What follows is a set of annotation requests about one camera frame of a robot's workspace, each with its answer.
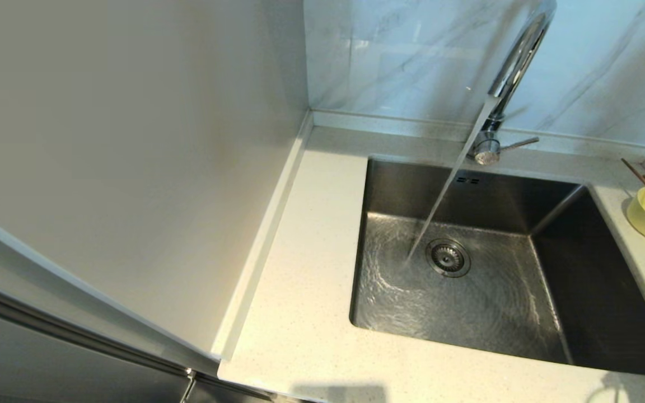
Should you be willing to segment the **chrome faucet lever handle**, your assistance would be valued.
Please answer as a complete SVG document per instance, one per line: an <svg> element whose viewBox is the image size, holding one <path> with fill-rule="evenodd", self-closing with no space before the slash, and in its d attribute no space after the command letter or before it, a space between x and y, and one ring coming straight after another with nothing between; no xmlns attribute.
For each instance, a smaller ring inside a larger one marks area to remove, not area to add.
<svg viewBox="0 0 645 403"><path fill-rule="evenodd" d="M538 136L535 136L535 137L532 137L532 138L528 138L528 139L525 139L525 140L522 140L522 141L517 141L517 142L515 142L513 144L509 144L507 146L501 147L499 149L499 152L506 152L506 151L509 151L509 150L512 150L512 149L516 149L516 148L524 147L524 146L527 146L527 145L535 144L535 143L538 143L539 141L540 141L540 138Z"/></svg>

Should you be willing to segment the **stainless steel sink basin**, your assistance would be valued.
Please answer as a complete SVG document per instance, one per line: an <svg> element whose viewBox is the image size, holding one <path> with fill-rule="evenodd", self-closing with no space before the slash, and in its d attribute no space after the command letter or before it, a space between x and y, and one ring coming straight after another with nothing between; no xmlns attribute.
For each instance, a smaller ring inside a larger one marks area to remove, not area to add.
<svg viewBox="0 0 645 403"><path fill-rule="evenodd" d="M371 331L645 375L645 299L588 188L369 159L350 307ZM452 239L461 278L425 250Z"/></svg>

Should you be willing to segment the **round metal drain strainer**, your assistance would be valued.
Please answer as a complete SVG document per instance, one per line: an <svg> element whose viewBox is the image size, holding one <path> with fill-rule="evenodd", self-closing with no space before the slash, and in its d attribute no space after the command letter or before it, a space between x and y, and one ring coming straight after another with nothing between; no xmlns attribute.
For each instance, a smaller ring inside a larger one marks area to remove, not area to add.
<svg viewBox="0 0 645 403"><path fill-rule="evenodd" d="M425 250L427 264L437 274L448 278L461 278L471 270L471 256L468 250L452 239L434 239Z"/></svg>

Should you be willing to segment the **chrome gooseneck kitchen faucet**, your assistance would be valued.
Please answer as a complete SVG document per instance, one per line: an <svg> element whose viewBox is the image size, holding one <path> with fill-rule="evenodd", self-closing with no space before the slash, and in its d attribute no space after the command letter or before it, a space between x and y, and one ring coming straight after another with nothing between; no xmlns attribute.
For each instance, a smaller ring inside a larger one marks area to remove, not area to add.
<svg viewBox="0 0 645 403"><path fill-rule="evenodd" d="M502 146L497 132L505 120L505 110L540 48L556 10L557 0L540 0L517 35L487 92L493 100L493 106L489 112L482 113L485 120L481 127L473 130L474 142L466 158L474 163L489 166L499 161L502 154L499 149Z"/></svg>

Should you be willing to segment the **white tall side panel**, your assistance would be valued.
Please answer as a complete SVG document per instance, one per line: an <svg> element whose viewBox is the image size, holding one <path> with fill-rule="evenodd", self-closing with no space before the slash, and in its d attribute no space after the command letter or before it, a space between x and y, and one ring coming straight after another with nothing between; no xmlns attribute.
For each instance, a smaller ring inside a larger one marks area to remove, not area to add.
<svg viewBox="0 0 645 403"><path fill-rule="evenodd" d="M205 357L308 123L304 0L0 0L0 240Z"/></svg>

